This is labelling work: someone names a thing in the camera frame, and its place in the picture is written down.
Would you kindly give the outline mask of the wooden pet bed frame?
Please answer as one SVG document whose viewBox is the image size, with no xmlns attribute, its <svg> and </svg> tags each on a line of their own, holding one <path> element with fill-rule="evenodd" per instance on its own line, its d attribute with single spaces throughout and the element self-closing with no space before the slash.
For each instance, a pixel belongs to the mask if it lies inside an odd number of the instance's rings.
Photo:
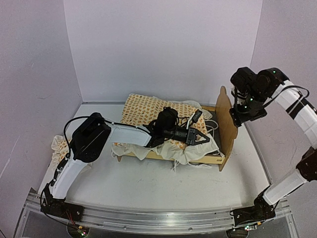
<svg viewBox="0 0 317 238">
<path fill-rule="evenodd" d="M 211 107 L 201 106 L 201 108 L 208 110 L 208 111 L 212 110 Z M 223 170 L 225 164 L 227 163 L 228 158 L 231 155 L 234 140 L 236 139 L 237 134 L 238 134 L 238 129 L 234 126 L 232 118 L 231 118 L 230 113 L 229 113 L 230 108 L 231 108 L 231 102 L 230 102 L 230 99 L 227 95 L 227 90 L 224 86 L 222 86 L 220 88 L 220 94 L 217 98 L 216 106 L 214 108 L 214 113 L 215 113 L 215 118 L 216 118 L 218 125 L 219 125 L 219 129 L 218 129 L 219 141 L 220 141 L 221 152 L 222 152 L 223 157 L 213 156 L 213 155 L 207 154 L 203 158 L 201 158 L 197 161 L 190 162 L 190 163 L 197 163 L 197 164 L 204 163 L 206 165 L 209 165 L 211 163 L 216 162 L 217 159 L 219 159 L 220 160 L 218 162 L 219 170 L 220 171 Z M 133 153 L 129 153 L 127 155 L 136 157 Z M 112 156 L 116 157 L 118 161 L 121 161 L 122 156 L 118 157 L 118 156 L 113 155 L 113 153 L 112 153 Z M 158 156 L 154 152 L 150 152 L 146 158 L 163 160 L 162 157 Z"/>
</svg>

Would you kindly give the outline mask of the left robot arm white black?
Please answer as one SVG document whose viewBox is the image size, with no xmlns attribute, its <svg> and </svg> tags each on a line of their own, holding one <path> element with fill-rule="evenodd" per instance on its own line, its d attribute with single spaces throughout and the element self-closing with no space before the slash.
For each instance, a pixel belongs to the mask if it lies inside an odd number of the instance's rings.
<svg viewBox="0 0 317 238">
<path fill-rule="evenodd" d="M 67 192 L 79 173 L 89 163 L 99 158 L 106 143 L 134 144 L 145 148 L 154 148 L 168 139 L 196 146 L 211 139 L 191 125 L 202 114 L 197 110 L 186 126 L 179 126 L 180 117 L 175 109 L 165 107 L 157 119 L 148 125 L 108 121 L 100 113 L 82 116 L 84 122 L 73 132 L 72 140 L 67 141 L 68 152 L 57 165 L 53 178 L 43 189 L 47 208 L 57 217 L 66 213 Z"/>
</svg>

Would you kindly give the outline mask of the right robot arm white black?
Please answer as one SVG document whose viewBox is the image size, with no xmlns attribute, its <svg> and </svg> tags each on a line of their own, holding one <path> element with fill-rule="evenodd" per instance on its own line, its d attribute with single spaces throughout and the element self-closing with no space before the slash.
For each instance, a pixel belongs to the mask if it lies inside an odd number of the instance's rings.
<svg viewBox="0 0 317 238">
<path fill-rule="evenodd" d="M 309 91 L 294 85 L 278 68 L 268 68 L 254 73 L 248 67 L 241 67 L 230 79 L 233 85 L 234 105 L 229 110 L 236 127 L 243 123 L 262 119 L 267 107 L 275 102 L 290 117 L 282 122 L 287 131 L 296 127 L 301 138 L 310 144 L 295 168 L 280 181 L 272 184 L 262 195 L 261 201 L 250 207 L 249 215 L 261 219 L 269 211 L 269 205 L 276 204 L 307 182 L 317 179 L 317 110 L 308 101 Z"/>
</svg>

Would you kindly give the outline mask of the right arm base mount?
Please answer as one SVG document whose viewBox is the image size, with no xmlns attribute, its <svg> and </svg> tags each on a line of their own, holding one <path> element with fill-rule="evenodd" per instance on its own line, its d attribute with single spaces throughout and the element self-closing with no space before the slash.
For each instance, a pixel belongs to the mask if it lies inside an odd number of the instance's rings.
<svg viewBox="0 0 317 238">
<path fill-rule="evenodd" d="M 275 207 L 269 205 L 263 195 L 264 192 L 255 198 L 253 206 L 237 208 L 229 212 L 233 217 L 234 227 L 254 225 L 275 217 Z"/>
</svg>

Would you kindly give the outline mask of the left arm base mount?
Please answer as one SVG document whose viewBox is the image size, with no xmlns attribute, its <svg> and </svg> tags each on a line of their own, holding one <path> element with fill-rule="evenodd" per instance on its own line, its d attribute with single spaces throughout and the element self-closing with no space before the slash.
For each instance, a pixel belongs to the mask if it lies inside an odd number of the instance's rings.
<svg viewBox="0 0 317 238">
<path fill-rule="evenodd" d="M 41 211 L 47 215 L 68 219 L 73 222 L 80 222 L 84 207 L 68 203 L 64 199 L 53 198 L 48 185 L 43 189 L 40 196 Z"/>
</svg>

